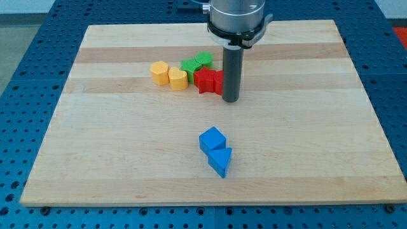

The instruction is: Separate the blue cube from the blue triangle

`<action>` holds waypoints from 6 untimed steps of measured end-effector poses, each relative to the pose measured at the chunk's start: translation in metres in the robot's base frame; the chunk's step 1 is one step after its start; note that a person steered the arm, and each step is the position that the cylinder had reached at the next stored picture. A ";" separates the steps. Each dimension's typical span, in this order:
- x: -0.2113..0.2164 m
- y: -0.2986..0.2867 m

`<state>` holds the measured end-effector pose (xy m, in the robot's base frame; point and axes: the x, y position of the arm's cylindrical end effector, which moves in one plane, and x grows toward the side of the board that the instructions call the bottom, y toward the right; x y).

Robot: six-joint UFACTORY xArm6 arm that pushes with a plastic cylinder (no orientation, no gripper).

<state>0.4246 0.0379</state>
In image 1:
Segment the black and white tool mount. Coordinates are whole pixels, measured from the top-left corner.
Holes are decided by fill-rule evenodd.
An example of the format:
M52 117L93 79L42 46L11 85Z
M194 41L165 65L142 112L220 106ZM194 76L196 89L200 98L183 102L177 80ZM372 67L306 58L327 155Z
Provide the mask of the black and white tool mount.
M273 20L273 14L268 14L253 30L247 32L226 32L217 28L211 21L207 23L207 31L212 40L229 50L250 49L266 33L268 24Z

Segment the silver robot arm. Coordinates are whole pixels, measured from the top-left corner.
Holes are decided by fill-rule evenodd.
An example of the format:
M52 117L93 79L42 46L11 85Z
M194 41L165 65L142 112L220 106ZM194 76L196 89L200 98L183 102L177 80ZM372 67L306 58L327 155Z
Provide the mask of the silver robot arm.
M226 102L239 99L244 51L265 35L273 15L265 14L265 0L211 0L207 30L223 47L223 92Z

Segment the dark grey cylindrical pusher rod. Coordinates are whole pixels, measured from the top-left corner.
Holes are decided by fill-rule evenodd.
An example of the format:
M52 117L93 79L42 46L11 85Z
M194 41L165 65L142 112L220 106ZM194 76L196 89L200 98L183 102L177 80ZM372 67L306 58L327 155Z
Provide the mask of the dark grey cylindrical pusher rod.
M222 98L226 102L236 102L239 98L243 55L243 49L230 50L223 48Z

